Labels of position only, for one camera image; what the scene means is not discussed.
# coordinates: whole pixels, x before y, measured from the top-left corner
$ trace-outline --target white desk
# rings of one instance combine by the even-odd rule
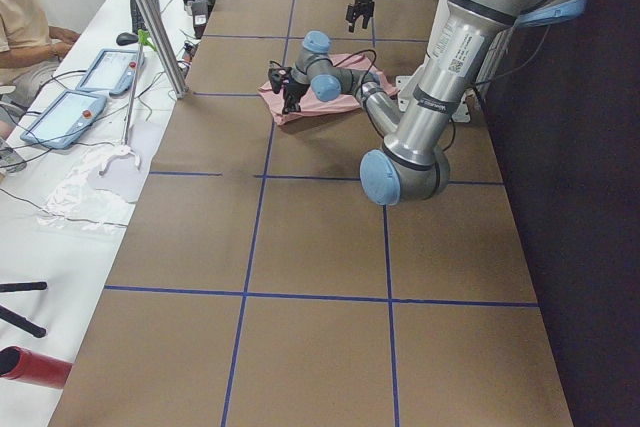
[[[172,42],[174,52],[179,52],[186,36],[193,34],[191,18],[184,13],[181,0],[160,0],[163,23]],[[117,34],[130,31],[129,0],[107,0],[90,25],[61,64],[57,74],[76,69],[86,69],[101,48],[118,48]],[[148,86],[161,72],[158,56],[145,49],[146,63],[141,71],[137,92]],[[62,79],[69,88],[75,87],[78,77]],[[32,110],[42,111],[60,92],[55,82],[46,86],[32,105]],[[150,122],[162,128],[170,118],[175,103],[166,76],[162,76],[143,97],[152,106]],[[105,113],[126,105],[126,97],[110,100]],[[97,122],[80,141],[96,143],[119,142],[123,132],[124,109]],[[149,110],[136,104],[132,124],[149,116]],[[21,125],[33,122],[33,116],[25,116]],[[21,129],[16,128],[9,143],[24,145],[19,140]],[[83,156],[97,147],[73,146],[70,150],[52,151],[33,162],[22,172],[7,176],[0,187],[22,198],[43,206],[60,186],[69,183],[69,173],[83,164]],[[19,150],[29,159],[43,150],[25,148]],[[77,186],[79,192],[89,187]],[[98,218],[128,223],[134,205],[126,204],[115,194],[91,191],[92,198],[72,200],[72,217]],[[96,206],[117,207],[115,212],[97,212]],[[88,223],[56,220],[47,224],[34,207],[9,198],[0,192],[0,283],[46,281],[48,290],[0,295],[0,304],[47,329],[47,335],[36,339],[22,330],[0,321],[0,348],[18,345],[46,355],[73,362],[88,327],[89,321],[104,286],[104,281],[124,236],[124,228],[108,228]],[[33,386],[21,382],[0,379],[0,423],[16,427],[44,427],[58,403],[61,391]]]

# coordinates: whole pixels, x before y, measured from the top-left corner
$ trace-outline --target keyboard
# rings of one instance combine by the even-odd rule
[[[136,0],[131,0],[131,32],[138,33],[138,29],[147,30],[147,26],[142,18],[142,12],[138,8]],[[160,12],[160,0],[153,0],[158,12]]]

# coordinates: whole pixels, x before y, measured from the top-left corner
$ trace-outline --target beige shirt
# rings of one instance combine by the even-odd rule
[[[47,16],[39,0],[0,0],[0,52],[50,43]],[[11,84],[29,69],[0,69],[0,84]]]

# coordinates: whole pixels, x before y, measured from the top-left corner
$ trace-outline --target cable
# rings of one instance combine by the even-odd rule
[[[148,122],[149,119],[151,118],[151,116],[153,115],[153,109],[146,102],[144,102],[142,99],[138,99],[138,102],[140,102],[149,111],[149,113],[147,114],[147,116],[144,119],[145,122]]]
[[[149,89],[151,89],[151,87],[153,87],[155,83],[158,82],[158,80],[160,80],[160,77],[162,77],[162,74],[164,74],[164,71],[156,73],[153,79],[151,79],[151,83],[147,85],[138,95],[136,95],[136,99],[139,99],[141,96],[146,94],[149,91]]]
[[[9,197],[11,197],[12,199],[15,200],[19,200],[20,202],[25,202],[33,207],[35,207],[36,209],[40,210],[41,212],[44,212],[47,215],[50,215],[52,217],[59,217],[63,220],[66,220],[68,222],[88,222],[90,224],[97,224],[97,225],[111,225],[113,227],[121,227],[126,229],[127,228],[127,224],[119,224],[117,222],[99,222],[96,220],[91,220],[91,219],[82,219],[82,218],[73,218],[73,217],[67,217],[65,215],[62,214],[54,214],[53,212],[49,212],[47,209],[45,209],[44,207],[40,207],[38,204],[36,204],[35,202],[31,202],[28,199],[23,199],[22,197],[18,197],[17,195],[13,195],[10,192],[7,192],[6,190],[4,190],[3,188],[0,187],[0,192],[3,192],[4,194],[8,195]]]
[[[187,34],[184,30],[182,30],[182,29],[179,29],[179,30],[180,30],[180,33],[181,33],[182,35],[184,35],[187,39],[189,39],[189,40],[198,40],[198,39],[197,39],[197,38],[195,38],[193,35],[189,35],[189,34]]]
[[[451,134],[451,140],[449,141],[447,146],[442,149],[443,152],[449,150],[453,146],[453,143],[456,141],[456,123],[453,119],[449,120],[451,121],[451,128],[453,129],[453,132]]]
[[[518,72],[519,70],[524,69],[527,65],[529,65],[533,61],[533,59],[536,58],[536,56],[540,52],[540,49],[542,49],[542,45],[544,44],[544,41],[547,38],[547,34],[549,33],[550,29],[551,29],[551,25],[547,25],[547,28],[545,29],[544,34],[542,35],[542,38],[540,39],[540,42],[538,43],[538,46],[536,47],[536,50],[533,52],[533,54],[531,54],[531,56],[521,66],[516,67],[515,69],[508,70],[507,72],[504,72],[502,74],[495,75],[495,76],[491,77],[490,79],[481,80],[480,82],[475,82],[475,83],[472,84],[472,86],[488,84],[490,82],[493,82],[494,80],[502,79],[503,77],[507,77],[507,76],[509,76],[511,74],[514,74],[514,73]]]
[[[475,85],[471,85],[471,88],[473,89],[473,93],[476,94],[476,98],[480,104],[480,110],[482,110],[482,112],[487,112],[487,103],[484,100],[484,97]]]
[[[7,111],[7,108],[2,104],[4,104],[4,102],[0,101],[0,108],[4,109],[4,111],[7,112],[7,114],[8,114],[9,112]],[[22,130],[24,130],[25,132],[30,133],[33,136],[33,138],[36,139],[35,142],[28,143],[28,144],[25,144],[25,145],[19,145],[17,147],[13,147],[13,150],[24,149],[25,147],[33,147],[34,145],[41,145],[42,147],[46,147],[45,145],[43,145],[45,142],[50,142],[52,140],[58,140],[58,139],[64,139],[65,137],[69,137],[71,135],[76,135],[78,132],[83,132],[83,131],[89,129],[93,125],[93,124],[85,125],[81,129],[74,130],[72,132],[69,132],[68,134],[59,135],[57,137],[52,137],[50,139],[38,139],[38,137],[36,137],[33,134],[33,132],[31,131],[30,127],[23,127],[18,122],[16,122],[16,120],[11,116],[10,116],[10,119],[15,124],[16,127],[20,127]],[[42,155],[47,154],[47,153],[49,153],[49,152],[51,152],[53,150],[52,148],[49,148],[49,147],[47,147],[47,148],[48,148],[48,150],[46,152],[44,152],[43,154],[39,155],[38,157],[41,157]]]
[[[166,3],[162,10],[160,10],[160,15],[164,14],[164,11],[167,10],[167,7],[169,7],[173,1],[174,0],[169,0],[169,2]]]
[[[73,145],[82,145],[83,147],[95,147],[96,145],[110,145],[111,147],[115,147],[116,144],[113,142],[96,142],[95,144],[85,144],[84,142],[74,142]]]
[[[30,159],[24,159],[23,162],[18,162],[17,164],[9,164],[9,165],[3,165],[2,168],[3,169],[10,169],[11,167],[16,167],[18,165],[22,165],[23,163],[28,164],[29,162],[31,162],[32,160],[36,160],[39,159],[40,157],[47,155],[49,152],[51,152],[53,149],[49,148],[47,150],[45,150],[44,152],[42,152],[41,154],[36,155],[35,157],[31,157]]]
[[[44,88],[44,86],[45,86],[45,85],[47,85],[48,83],[53,82],[53,81],[56,81],[56,82],[58,82],[60,85],[62,85],[62,87],[64,87],[64,88],[66,89],[67,87],[66,87],[62,82],[59,82],[59,81],[58,81],[58,79],[60,79],[60,78],[62,78],[62,77],[65,77],[65,76],[67,76],[67,75],[70,75],[70,74],[84,74],[85,72],[86,72],[86,69],[84,69],[84,70],[82,70],[82,69],[79,69],[79,70],[70,70],[69,72],[63,72],[63,73],[61,73],[61,74],[51,76],[51,78],[50,78],[50,79],[48,79],[47,81],[43,82],[43,83],[40,85],[40,87],[38,87],[38,90],[37,90],[36,95],[34,96],[34,98],[35,98],[35,97],[37,97],[37,96],[40,94],[40,92],[42,92],[42,89],[43,89],[43,88]]]
[[[345,57],[340,62],[335,64],[334,67],[338,67],[339,65],[344,64],[347,60],[353,59],[356,55],[362,55],[362,54],[373,54],[373,62],[375,62],[375,60],[376,60],[376,58],[378,56],[376,51],[373,50],[373,49],[362,49],[362,50],[358,50],[356,52],[353,52],[352,54],[349,54],[347,57]]]
[[[369,74],[369,72],[371,71],[371,68],[374,66],[374,64],[376,62],[376,59],[378,58],[378,53],[374,49],[363,49],[360,53],[365,53],[365,52],[372,53],[373,54],[373,59],[371,59],[371,63],[369,64],[369,67],[367,67],[367,70],[365,70],[364,74],[362,74],[362,77],[360,77],[360,85],[358,85],[358,87],[356,88],[356,90],[354,92],[354,97],[356,97],[356,95],[358,94],[358,90],[362,93],[362,85],[364,83],[364,79],[367,76],[367,74]],[[353,57],[354,55],[358,55],[358,53],[356,52],[356,53],[351,54],[349,57],[344,59],[342,62],[344,62],[347,59]],[[373,121],[373,117],[371,117],[371,113],[369,112],[369,109],[367,109],[367,103],[366,102],[364,102],[362,104],[362,110],[364,110],[364,112],[367,114],[367,117],[369,118],[369,122],[373,126],[373,129],[376,131],[378,136],[380,136],[381,138],[384,138],[384,134],[382,132],[380,132],[380,130],[378,129],[376,123]]]

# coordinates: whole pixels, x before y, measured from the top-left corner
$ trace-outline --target dark wall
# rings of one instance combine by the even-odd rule
[[[524,29],[501,65],[535,50]],[[486,114],[576,427],[640,426],[640,0],[589,0]]]

